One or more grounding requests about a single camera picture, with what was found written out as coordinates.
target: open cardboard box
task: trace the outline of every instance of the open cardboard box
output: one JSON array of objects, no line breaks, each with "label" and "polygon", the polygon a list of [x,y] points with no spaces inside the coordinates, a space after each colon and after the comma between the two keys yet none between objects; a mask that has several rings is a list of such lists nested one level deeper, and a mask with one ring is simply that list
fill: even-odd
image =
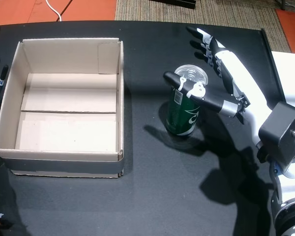
[{"label": "open cardboard box", "polygon": [[0,156],[21,175],[121,176],[122,42],[19,42],[0,110]]}]

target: white surface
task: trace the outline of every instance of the white surface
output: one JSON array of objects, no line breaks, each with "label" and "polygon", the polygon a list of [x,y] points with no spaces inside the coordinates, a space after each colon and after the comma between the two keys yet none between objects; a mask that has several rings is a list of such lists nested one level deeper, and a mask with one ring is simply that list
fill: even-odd
[{"label": "white surface", "polygon": [[295,54],[272,52],[286,102],[295,106]]}]

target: black table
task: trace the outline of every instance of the black table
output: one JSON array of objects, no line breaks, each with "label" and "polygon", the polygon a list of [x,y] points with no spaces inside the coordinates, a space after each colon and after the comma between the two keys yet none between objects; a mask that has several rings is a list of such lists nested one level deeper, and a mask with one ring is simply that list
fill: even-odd
[{"label": "black table", "polygon": [[[273,186],[260,165],[249,126],[202,110],[188,139],[167,134],[170,88],[164,71],[203,68],[209,85],[221,80],[193,56],[186,24],[56,22],[0,26],[2,64],[11,64],[25,38],[119,37],[124,41],[125,169],[119,179],[27,177],[0,160],[0,212],[13,236],[274,235]],[[282,99],[267,41],[259,30],[203,25],[237,54],[270,107]]]}]

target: gray carpet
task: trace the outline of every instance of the gray carpet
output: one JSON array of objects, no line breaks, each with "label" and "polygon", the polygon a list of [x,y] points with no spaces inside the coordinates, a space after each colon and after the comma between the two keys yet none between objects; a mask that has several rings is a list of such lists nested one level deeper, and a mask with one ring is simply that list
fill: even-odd
[{"label": "gray carpet", "polygon": [[275,0],[197,0],[195,10],[149,0],[118,0],[116,20],[264,28],[273,51],[291,52],[275,12],[278,7]]}]

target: green can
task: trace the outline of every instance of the green can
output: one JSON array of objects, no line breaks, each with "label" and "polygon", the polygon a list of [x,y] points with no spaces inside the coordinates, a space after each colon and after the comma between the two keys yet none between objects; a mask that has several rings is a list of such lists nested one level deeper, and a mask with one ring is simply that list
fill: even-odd
[{"label": "green can", "polygon": [[[207,74],[195,65],[183,65],[175,71],[176,74],[194,82],[201,82],[207,85]],[[172,87],[166,128],[169,132],[179,136],[192,133],[199,116],[199,106]]]}]

